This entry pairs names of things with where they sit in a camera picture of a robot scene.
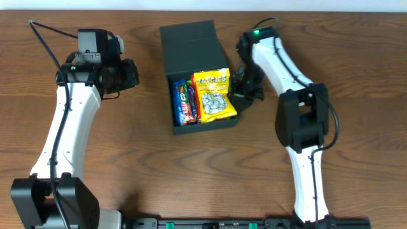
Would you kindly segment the yellow sunflower seed bag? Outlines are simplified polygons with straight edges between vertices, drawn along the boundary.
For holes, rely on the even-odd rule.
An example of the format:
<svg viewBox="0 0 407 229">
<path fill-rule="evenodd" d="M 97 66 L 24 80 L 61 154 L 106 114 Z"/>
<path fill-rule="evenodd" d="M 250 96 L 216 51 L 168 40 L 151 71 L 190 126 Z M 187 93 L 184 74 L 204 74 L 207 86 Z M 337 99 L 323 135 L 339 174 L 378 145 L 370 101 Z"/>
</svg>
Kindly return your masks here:
<svg viewBox="0 0 407 229">
<path fill-rule="evenodd" d="M 227 67 L 194 73 L 192 83 L 198 98 L 200 123 L 210 123 L 237 115 L 228 98 L 230 70 Z"/>
</svg>

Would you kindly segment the purple Dairy Milk bar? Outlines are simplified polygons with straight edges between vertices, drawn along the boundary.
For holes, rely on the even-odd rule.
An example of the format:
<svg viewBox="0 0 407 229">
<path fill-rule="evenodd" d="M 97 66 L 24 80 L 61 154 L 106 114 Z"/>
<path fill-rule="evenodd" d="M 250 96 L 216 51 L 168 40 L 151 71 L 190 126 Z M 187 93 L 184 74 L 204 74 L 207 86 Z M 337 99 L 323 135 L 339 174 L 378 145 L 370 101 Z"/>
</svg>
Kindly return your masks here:
<svg viewBox="0 0 407 229">
<path fill-rule="evenodd" d="M 193 116 L 195 117 L 195 120 L 198 118 L 198 111 L 197 111 L 197 104 L 196 104 L 196 99 L 195 99 L 195 91 L 194 89 L 188 90 L 188 97 L 189 97 L 189 102 L 191 106 L 191 112 Z"/>
</svg>

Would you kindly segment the red KitKat bar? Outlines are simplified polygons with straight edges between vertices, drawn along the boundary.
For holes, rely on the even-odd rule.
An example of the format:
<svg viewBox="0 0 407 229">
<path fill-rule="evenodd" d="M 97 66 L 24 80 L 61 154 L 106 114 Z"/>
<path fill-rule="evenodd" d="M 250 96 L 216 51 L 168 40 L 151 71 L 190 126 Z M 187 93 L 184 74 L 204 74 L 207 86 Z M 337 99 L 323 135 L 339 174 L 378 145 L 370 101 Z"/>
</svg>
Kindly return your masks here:
<svg viewBox="0 0 407 229">
<path fill-rule="evenodd" d="M 195 113 L 191 107 L 190 94 L 186 80 L 180 80 L 174 83 L 177 95 L 177 107 L 179 110 L 179 124 L 188 125 L 195 123 L 197 120 Z"/>
</svg>

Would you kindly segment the blue cookie packet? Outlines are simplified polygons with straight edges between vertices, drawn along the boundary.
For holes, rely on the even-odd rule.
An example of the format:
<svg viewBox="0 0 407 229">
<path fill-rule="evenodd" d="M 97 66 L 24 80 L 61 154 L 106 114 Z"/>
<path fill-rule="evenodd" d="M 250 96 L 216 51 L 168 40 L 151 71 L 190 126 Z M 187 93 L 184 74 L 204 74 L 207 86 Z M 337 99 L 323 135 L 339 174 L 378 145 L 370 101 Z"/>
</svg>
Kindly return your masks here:
<svg viewBox="0 0 407 229">
<path fill-rule="evenodd" d="M 184 125 L 184 113 L 181 106 L 181 98 L 179 91 L 177 89 L 178 86 L 181 85 L 180 81 L 174 82 L 172 85 L 173 89 L 173 100 L 174 100 L 174 112 L 175 112 L 175 119 L 177 126 Z"/>
</svg>

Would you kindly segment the dark green gift box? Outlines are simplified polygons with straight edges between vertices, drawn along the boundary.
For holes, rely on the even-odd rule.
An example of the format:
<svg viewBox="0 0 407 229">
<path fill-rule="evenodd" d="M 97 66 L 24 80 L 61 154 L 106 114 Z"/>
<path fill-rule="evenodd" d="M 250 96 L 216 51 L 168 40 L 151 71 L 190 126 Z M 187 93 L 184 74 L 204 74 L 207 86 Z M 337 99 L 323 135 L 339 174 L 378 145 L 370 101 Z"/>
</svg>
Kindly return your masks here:
<svg viewBox="0 0 407 229">
<path fill-rule="evenodd" d="M 169 89 L 172 115 L 172 133 L 190 134 L 221 128 L 238 123 L 238 117 L 204 124 L 180 126 L 176 120 L 173 83 L 189 80 L 195 72 L 228 67 L 225 52 L 219 42 L 212 20 L 160 27 L 165 77 Z"/>
</svg>

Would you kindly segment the red dried fruit bag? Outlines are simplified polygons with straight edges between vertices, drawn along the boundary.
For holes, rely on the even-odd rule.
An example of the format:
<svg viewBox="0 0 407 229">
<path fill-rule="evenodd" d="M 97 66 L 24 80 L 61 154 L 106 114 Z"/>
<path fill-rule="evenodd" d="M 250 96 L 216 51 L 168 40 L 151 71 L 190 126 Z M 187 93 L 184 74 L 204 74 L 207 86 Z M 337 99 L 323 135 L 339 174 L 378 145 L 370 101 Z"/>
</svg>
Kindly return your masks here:
<svg viewBox="0 0 407 229">
<path fill-rule="evenodd" d="M 200 102 L 199 102 L 199 96 L 197 94 L 197 86 L 195 83 L 194 75 L 191 75 L 191 86 L 193 87 L 194 90 L 194 100 L 195 100 L 195 107 L 197 110 L 197 123 L 201 124 L 202 118 L 201 118 L 201 112 L 200 112 Z"/>
</svg>

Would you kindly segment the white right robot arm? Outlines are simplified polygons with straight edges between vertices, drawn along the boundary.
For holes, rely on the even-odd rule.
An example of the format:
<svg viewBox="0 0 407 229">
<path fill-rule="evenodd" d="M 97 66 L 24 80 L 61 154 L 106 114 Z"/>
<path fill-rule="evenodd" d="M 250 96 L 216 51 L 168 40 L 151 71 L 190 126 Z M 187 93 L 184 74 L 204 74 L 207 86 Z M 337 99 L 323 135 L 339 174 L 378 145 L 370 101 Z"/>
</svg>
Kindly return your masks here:
<svg viewBox="0 0 407 229">
<path fill-rule="evenodd" d="M 294 212 L 302 223 L 318 223 L 328 215 L 321 169 L 329 131 L 327 88 L 296 67 L 273 27 L 244 32 L 236 49 L 244 64 L 231 80 L 229 98 L 241 112 L 254 99 L 265 98 L 263 79 L 272 84 L 279 96 L 275 131 L 293 168 Z"/>
</svg>

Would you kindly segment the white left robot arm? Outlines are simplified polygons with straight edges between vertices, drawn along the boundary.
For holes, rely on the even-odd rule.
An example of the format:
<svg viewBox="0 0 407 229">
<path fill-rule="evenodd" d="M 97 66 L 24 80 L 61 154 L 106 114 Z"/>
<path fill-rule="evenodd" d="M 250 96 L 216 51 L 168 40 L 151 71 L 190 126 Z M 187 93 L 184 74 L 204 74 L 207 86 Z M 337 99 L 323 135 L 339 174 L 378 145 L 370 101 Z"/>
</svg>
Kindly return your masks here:
<svg viewBox="0 0 407 229">
<path fill-rule="evenodd" d="M 78 49 L 57 65 L 57 105 L 45 146 L 28 178 L 10 194 L 25 228 L 121 228 L 117 210 L 102 209 L 83 181 L 93 119 L 109 94 L 139 84 L 123 40 L 103 29 L 79 29 Z"/>
</svg>

